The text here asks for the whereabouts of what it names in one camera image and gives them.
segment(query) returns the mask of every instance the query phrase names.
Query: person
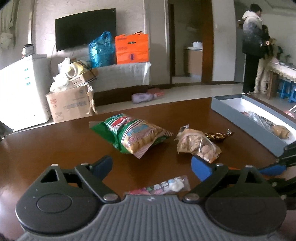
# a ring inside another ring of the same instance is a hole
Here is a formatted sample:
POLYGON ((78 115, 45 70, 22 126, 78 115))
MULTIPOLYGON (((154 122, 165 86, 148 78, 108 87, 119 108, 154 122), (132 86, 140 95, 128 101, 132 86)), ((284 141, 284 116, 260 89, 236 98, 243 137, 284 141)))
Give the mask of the person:
POLYGON ((246 54, 243 93, 254 92, 259 60, 263 57, 261 15, 262 9, 253 3, 250 11, 246 11, 242 17, 244 20, 242 52, 246 54))
POLYGON ((266 25, 262 25, 263 30, 263 51, 264 56, 259 60, 258 70, 257 70, 257 77, 255 80, 255 90, 254 94, 266 94, 266 86, 269 82, 270 71, 267 69, 268 63, 271 61, 272 57, 274 56, 274 48, 273 45, 275 43, 275 39, 271 39, 268 33, 268 27, 266 25))

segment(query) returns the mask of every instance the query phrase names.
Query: lace tablecloth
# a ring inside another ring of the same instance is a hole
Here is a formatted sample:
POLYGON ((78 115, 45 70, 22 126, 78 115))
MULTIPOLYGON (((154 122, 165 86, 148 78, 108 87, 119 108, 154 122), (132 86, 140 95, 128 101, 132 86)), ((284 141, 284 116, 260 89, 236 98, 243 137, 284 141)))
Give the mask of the lace tablecloth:
POLYGON ((269 69, 280 76, 283 76, 287 80, 296 82, 296 70, 288 67, 288 66, 282 66, 279 64, 275 64, 273 62, 270 62, 268 65, 269 69))

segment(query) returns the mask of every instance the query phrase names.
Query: hair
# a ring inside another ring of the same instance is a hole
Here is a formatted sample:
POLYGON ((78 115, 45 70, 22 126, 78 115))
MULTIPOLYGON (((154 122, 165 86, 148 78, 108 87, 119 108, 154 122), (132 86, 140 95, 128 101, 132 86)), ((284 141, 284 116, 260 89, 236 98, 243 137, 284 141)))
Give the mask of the hair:
POLYGON ((250 11, 251 12, 261 11, 262 12, 262 8, 258 4, 252 3, 251 7, 250 7, 250 11))

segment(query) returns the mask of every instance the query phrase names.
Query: metal rivet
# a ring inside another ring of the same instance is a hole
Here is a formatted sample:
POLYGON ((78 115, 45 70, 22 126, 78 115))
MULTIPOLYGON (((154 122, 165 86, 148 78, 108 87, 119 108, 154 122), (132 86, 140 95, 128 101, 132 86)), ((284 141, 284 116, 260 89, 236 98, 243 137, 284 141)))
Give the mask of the metal rivet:
POLYGON ((196 193, 188 193, 185 196, 186 201, 197 201, 199 198, 200 198, 199 195, 196 193))
POLYGON ((117 200, 118 195, 116 193, 109 193, 104 196, 104 200, 111 202, 117 200))

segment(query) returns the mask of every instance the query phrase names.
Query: wooden door frame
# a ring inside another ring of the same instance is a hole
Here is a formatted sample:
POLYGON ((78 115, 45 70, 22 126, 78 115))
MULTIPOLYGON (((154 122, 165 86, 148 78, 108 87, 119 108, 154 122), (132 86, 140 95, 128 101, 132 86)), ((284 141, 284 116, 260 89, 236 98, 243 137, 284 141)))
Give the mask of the wooden door frame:
POLYGON ((202 10, 202 83, 211 84, 214 63, 214 21, 211 0, 201 1, 202 10))
POLYGON ((170 84, 176 75, 175 12, 174 4, 168 3, 169 40, 170 40, 170 84))

